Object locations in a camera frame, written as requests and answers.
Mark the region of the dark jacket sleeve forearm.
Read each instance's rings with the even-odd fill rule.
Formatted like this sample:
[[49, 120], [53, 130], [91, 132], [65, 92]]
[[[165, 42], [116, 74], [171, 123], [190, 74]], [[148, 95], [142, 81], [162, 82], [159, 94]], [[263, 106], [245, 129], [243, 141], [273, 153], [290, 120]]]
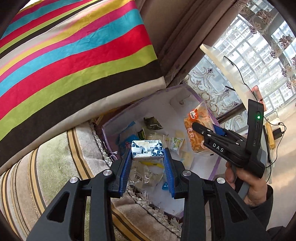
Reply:
[[266, 232], [269, 235], [271, 240], [274, 240], [274, 241], [283, 240], [282, 232], [285, 230], [285, 227], [277, 226], [267, 230], [267, 225], [269, 224], [272, 208], [273, 208], [273, 188], [267, 185], [266, 201], [263, 202], [263, 204], [260, 204], [254, 207], [250, 206], [250, 209], [258, 218], [258, 220], [263, 225], [263, 227], [266, 229]]

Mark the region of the person's right hand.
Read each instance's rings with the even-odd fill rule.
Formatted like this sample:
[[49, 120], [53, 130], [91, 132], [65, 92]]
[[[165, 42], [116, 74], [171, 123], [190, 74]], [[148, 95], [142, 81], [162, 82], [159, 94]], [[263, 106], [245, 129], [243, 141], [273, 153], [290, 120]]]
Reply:
[[249, 206], [260, 206], [266, 201], [267, 183], [264, 179], [260, 179], [244, 169], [237, 168], [236, 174], [232, 170], [230, 162], [226, 162], [225, 180], [235, 189], [235, 177], [249, 184], [249, 190], [244, 198], [244, 202]]

